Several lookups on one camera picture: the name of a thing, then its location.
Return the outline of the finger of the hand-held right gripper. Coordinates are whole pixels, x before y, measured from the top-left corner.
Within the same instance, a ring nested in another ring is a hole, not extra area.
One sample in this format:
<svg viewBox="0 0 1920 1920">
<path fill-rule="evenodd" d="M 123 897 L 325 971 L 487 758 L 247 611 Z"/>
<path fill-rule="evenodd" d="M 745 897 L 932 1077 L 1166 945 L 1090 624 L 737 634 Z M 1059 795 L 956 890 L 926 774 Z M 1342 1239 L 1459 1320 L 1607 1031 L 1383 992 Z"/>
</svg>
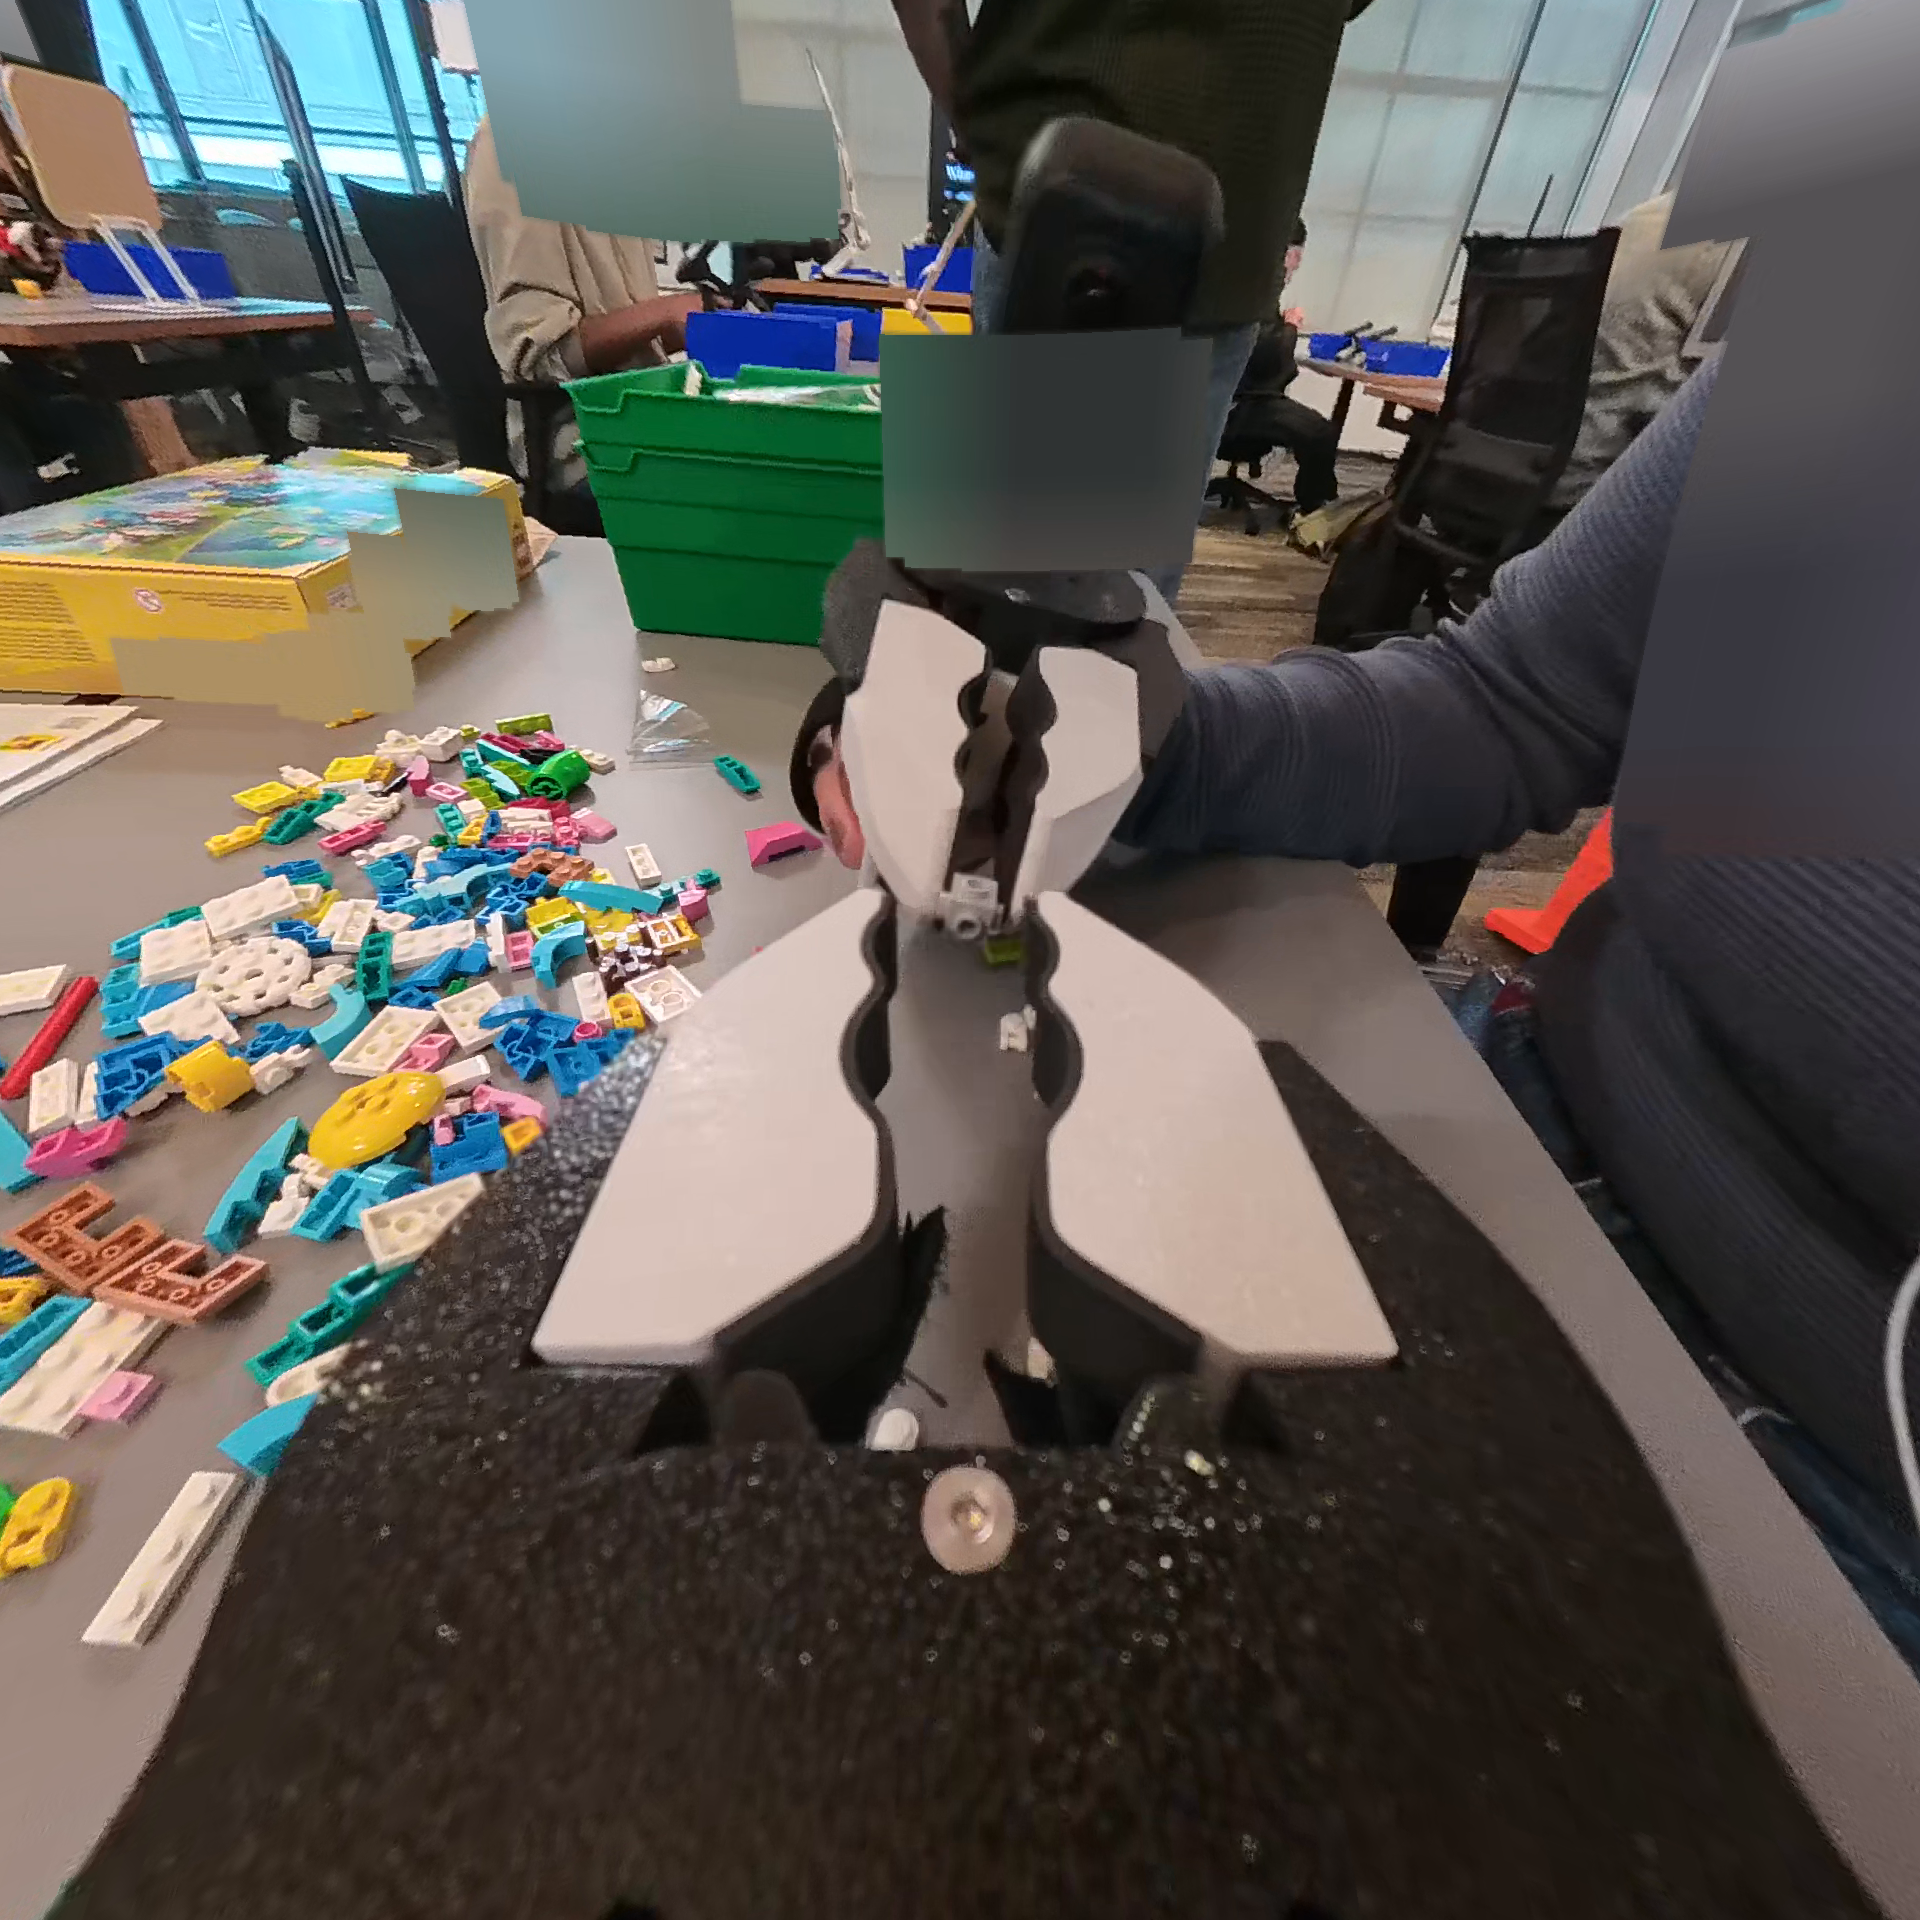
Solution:
<svg viewBox="0 0 1920 1920">
<path fill-rule="evenodd" d="M 1132 666 L 1089 647 L 1039 647 L 1006 704 L 994 875 L 1009 922 L 1069 891 L 1109 847 L 1140 781 Z"/>
<path fill-rule="evenodd" d="M 836 745 L 866 838 L 861 888 L 935 915 L 950 875 L 994 875 L 1001 672 L 978 638 L 885 603 Z"/>
</svg>

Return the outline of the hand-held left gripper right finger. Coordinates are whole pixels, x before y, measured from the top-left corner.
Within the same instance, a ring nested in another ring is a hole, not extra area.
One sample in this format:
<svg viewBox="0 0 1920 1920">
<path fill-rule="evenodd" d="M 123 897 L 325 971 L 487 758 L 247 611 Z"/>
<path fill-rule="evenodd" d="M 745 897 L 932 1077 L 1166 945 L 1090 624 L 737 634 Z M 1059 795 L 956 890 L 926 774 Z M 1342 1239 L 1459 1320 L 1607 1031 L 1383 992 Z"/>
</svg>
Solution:
<svg viewBox="0 0 1920 1920">
<path fill-rule="evenodd" d="M 1036 904 L 1046 1115 L 1026 1304 L 1073 1376 L 1353 1370 L 1398 1342 L 1249 1027 L 1065 895 Z"/>
</svg>

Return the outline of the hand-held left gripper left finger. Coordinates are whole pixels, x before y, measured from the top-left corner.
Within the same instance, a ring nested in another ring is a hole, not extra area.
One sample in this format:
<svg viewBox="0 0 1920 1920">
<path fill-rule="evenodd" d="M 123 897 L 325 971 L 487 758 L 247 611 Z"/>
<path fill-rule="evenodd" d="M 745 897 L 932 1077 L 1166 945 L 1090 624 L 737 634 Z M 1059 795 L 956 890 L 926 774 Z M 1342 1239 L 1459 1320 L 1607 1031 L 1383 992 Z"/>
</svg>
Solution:
<svg viewBox="0 0 1920 1920">
<path fill-rule="evenodd" d="M 901 1302 L 897 902 L 859 888 L 668 1031 L 532 1335 L 554 1365 L 845 1374 Z"/>
</svg>

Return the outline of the person's right forearm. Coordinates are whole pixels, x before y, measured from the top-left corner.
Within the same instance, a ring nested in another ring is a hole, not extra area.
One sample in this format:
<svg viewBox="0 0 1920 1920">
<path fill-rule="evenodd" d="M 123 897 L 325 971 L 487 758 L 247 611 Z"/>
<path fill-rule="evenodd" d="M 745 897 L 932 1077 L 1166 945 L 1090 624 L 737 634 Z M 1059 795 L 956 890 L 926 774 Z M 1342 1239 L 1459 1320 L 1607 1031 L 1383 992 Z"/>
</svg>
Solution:
<svg viewBox="0 0 1920 1920">
<path fill-rule="evenodd" d="M 1610 800 L 1716 371 L 1465 619 L 1195 667 L 1113 842 L 1365 870 L 1497 854 Z"/>
</svg>

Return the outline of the yellow round lego plate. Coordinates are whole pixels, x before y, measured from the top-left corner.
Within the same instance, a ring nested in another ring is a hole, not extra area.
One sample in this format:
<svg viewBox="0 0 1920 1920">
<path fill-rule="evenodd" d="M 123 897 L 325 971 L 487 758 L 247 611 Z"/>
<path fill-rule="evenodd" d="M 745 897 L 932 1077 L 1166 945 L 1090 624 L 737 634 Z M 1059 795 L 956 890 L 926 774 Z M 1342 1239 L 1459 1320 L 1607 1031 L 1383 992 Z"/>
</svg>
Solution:
<svg viewBox="0 0 1920 1920">
<path fill-rule="evenodd" d="M 385 1073 L 354 1085 L 327 1106 L 306 1152 L 327 1168 L 359 1168 L 397 1152 L 446 1101 L 437 1073 Z"/>
</svg>

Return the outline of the pile of colourful lego bricks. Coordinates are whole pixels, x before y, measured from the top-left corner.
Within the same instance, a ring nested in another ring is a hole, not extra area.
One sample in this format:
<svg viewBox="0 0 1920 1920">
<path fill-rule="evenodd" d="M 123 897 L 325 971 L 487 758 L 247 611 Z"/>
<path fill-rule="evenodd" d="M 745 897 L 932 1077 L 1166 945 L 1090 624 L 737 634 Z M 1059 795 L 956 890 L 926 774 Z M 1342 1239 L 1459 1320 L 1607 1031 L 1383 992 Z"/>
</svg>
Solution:
<svg viewBox="0 0 1920 1920">
<path fill-rule="evenodd" d="M 105 971 L 4 976 L 4 1017 L 46 1016 L 76 976 L 101 990 L 30 1093 L 4 1101 L 4 1231 L 76 1184 L 170 1239 L 262 1261 L 251 1295 L 199 1326 L 121 1312 L 4 1248 L 4 1442 L 67 1455 L 137 1429 L 183 1357 L 266 1312 L 230 1370 L 247 1418 L 210 1463 L 162 1483 L 81 1643 L 151 1643 L 229 1518 L 415 1263 L 529 1158 L 619 1050 L 690 1009 L 724 871 L 621 843 L 594 805 L 614 761 L 549 714 L 390 733 L 322 774 L 238 791 L 209 858 L 269 851 L 204 902 L 118 936 Z M 301 943 L 290 1003 L 229 1017 L 199 992 L 210 957 Z M 385 1073 L 437 1073 L 438 1113 L 359 1168 L 306 1152 L 313 1123 Z"/>
</svg>

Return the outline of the brown angled lego plate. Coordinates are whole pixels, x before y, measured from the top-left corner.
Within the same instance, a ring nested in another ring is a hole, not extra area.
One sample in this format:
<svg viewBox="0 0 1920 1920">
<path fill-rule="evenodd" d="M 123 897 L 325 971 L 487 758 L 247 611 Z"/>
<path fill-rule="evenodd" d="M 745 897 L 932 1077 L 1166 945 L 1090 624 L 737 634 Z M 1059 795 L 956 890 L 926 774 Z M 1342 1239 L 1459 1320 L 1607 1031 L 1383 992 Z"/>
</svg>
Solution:
<svg viewBox="0 0 1920 1920">
<path fill-rule="evenodd" d="M 92 1296 L 137 1261 L 153 1255 L 166 1231 L 148 1217 L 111 1224 L 115 1198 L 98 1184 L 76 1184 L 3 1233 L 12 1253 L 58 1287 Z"/>
</svg>

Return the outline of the red lego bar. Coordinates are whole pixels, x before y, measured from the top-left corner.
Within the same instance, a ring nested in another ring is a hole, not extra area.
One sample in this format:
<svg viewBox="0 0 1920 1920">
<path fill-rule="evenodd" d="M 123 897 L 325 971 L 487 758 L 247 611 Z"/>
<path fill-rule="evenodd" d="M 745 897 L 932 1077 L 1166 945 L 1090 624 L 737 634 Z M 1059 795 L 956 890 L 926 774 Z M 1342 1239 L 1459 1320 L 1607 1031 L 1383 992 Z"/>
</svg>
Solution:
<svg viewBox="0 0 1920 1920">
<path fill-rule="evenodd" d="M 21 1101 L 30 1093 L 34 1074 L 54 1061 L 67 1035 L 92 1006 L 98 990 L 101 981 L 95 976 L 76 976 L 65 984 L 59 995 L 52 997 L 43 1022 L 31 1033 L 31 1041 L 4 1070 L 3 1101 Z"/>
</svg>

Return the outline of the stack of green crates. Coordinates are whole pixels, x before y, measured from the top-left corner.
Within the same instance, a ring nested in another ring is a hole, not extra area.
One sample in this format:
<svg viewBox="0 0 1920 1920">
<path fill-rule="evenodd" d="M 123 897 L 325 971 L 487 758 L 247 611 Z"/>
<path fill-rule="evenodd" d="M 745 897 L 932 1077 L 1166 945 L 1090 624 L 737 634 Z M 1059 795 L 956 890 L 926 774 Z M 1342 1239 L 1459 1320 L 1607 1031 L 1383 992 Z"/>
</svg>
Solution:
<svg viewBox="0 0 1920 1920">
<path fill-rule="evenodd" d="M 567 398 L 641 634 L 819 643 L 831 573 L 883 533 L 878 381 L 671 363 Z"/>
</svg>

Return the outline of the black mesh office chair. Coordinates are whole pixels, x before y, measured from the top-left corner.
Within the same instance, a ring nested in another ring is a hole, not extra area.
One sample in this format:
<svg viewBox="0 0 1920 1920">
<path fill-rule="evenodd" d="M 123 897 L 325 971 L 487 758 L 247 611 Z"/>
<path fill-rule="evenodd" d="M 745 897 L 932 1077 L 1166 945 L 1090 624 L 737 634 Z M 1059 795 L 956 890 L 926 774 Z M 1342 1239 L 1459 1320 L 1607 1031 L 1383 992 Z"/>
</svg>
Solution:
<svg viewBox="0 0 1920 1920">
<path fill-rule="evenodd" d="M 1388 539 L 1388 634 L 1426 634 L 1546 535 L 1586 413 L 1619 230 L 1475 237 L 1446 391 Z"/>
</svg>

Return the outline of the orange plastic object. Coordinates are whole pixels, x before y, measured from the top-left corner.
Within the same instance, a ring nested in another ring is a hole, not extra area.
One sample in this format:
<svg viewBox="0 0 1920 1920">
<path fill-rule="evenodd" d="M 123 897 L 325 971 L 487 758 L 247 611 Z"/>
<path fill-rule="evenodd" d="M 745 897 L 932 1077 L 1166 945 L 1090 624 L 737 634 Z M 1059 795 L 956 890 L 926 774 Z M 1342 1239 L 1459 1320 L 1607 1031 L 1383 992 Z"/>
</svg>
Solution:
<svg viewBox="0 0 1920 1920">
<path fill-rule="evenodd" d="M 1613 875 L 1613 811 L 1604 810 L 1543 906 L 1497 906 L 1482 926 L 1527 957 L 1548 954 L 1573 915 Z"/>
</svg>

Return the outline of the white round gear plate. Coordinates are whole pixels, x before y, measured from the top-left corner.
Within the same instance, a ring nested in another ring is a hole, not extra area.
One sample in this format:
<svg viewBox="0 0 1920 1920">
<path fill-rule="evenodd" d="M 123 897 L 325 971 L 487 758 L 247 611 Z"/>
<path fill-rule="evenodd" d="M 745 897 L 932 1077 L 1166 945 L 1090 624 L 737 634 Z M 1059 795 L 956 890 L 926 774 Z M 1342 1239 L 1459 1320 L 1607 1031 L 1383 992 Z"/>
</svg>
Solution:
<svg viewBox="0 0 1920 1920">
<path fill-rule="evenodd" d="M 229 1017 L 261 1017 L 290 1003 L 311 976 L 313 957 L 301 943 L 262 936 L 214 951 L 196 989 Z"/>
</svg>

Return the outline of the person's torso grey sweater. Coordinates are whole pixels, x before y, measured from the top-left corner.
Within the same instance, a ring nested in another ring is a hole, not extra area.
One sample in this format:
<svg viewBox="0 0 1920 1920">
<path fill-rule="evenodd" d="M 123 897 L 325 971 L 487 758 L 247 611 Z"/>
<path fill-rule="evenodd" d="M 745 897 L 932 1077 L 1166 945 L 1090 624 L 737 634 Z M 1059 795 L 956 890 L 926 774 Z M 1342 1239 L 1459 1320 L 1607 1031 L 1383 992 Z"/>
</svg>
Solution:
<svg viewBox="0 0 1920 1920">
<path fill-rule="evenodd" d="M 1918 861 L 1703 854 L 1615 818 L 1615 873 L 1540 978 L 1543 1056 L 1719 1353 L 1874 1501 L 1918 1235 Z"/>
</svg>

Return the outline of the white paper booklet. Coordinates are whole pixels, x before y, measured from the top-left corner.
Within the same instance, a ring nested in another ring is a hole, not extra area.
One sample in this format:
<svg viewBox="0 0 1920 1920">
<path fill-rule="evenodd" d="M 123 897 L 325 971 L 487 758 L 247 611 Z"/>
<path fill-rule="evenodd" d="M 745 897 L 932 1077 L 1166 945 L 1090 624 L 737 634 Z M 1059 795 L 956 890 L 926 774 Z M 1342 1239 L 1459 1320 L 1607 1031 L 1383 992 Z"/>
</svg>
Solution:
<svg viewBox="0 0 1920 1920">
<path fill-rule="evenodd" d="M 132 704 L 3 703 L 3 811 L 26 805 L 161 727 Z"/>
</svg>

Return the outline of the wooden book stand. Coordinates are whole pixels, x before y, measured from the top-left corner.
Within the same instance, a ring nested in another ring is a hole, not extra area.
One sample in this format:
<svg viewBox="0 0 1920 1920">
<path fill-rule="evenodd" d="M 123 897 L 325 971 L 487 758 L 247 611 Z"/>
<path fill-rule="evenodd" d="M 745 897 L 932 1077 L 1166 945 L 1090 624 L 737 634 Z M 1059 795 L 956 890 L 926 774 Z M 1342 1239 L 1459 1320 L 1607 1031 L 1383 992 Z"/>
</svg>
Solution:
<svg viewBox="0 0 1920 1920">
<path fill-rule="evenodd" d="M 131 112 L 105 86 L 4 63 L 4 149 L 22 200 L 67 239 L 146 245 L 170 262 Z"/>
</svg>

